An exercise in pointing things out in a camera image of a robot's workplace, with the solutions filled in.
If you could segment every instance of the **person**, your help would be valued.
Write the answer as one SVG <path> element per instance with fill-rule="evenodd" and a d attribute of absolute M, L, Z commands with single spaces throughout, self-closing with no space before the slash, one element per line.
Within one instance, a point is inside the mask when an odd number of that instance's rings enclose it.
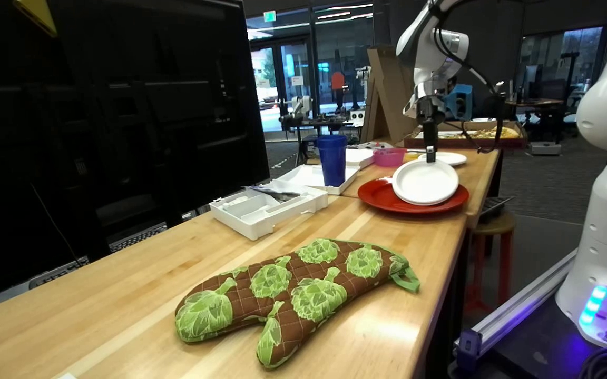
<path fill-rule="evenodd" d="M 336 100 L 336 111 L 344 110 L 344 94 L 346 94 L 346 75 L 342 68 L 331 74 L 331 90 Z"/>

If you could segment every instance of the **green patterned oven mitt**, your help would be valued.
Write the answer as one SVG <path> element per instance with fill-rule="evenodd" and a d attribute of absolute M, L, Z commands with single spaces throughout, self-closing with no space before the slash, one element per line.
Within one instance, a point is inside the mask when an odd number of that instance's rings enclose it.
<path fill-rule="evenodd" d="M 374 244 L 314 240 L 291 255 L 213 275 L 175 310 L 180 340 L 200 343 L 265 324 L 256 345 L 264 369 L 285 364 L 342 304 L 393 281 L 414 293 L 408 260 Z"/>

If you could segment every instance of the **oven mitt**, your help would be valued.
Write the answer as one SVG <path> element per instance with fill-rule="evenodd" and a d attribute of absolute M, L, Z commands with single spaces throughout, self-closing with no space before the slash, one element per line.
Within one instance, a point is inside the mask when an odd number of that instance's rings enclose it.
<path fill-rule="evenodd" d="M 314 240 L 291 255 L 213 275 L 175 310 L 177 335 L 200 343 L 265 324 L 256 343 L 264 369 L 285 364 L 342 304 L 393 281 L 414 293 L 408 260 L 374 244 Z"/>

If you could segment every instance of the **chair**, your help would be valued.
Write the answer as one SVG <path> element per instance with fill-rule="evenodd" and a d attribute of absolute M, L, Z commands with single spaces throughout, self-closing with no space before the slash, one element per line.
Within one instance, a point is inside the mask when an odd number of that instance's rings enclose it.
<path fill-rule="evenodd" d="M 498 304 L 509 298 L 511 278 L 511 244 L 513 244 L 513 216 L 502 211 L 498 216 L 478 223 L 472 230 L 472 281 L 465 291 L 465 312 L 489 312 L 490 306 L 482 300 L 482 268 L 486 260 L 486 244 L 499 238 L 499 273 L 498 273 Z"/>

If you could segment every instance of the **floor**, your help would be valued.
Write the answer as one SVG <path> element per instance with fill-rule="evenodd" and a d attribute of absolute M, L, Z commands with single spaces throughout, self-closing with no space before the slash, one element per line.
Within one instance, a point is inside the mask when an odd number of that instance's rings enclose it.
<path fill-rule="evenodd" d="M 271 176 L 295 165 L 297 142 L 285 132 L 267 132 Z M 590 186 L 607 162 L 607 151 L 577 134 L 562 139 L 559 156 L 531 156 L 526 148 L 504 151 L 499 195 L 516 219 L 511 293 L 570 252 L 581 235 Z M 498 255 L 485 265 L 485 298 L 494 297 Z"/>

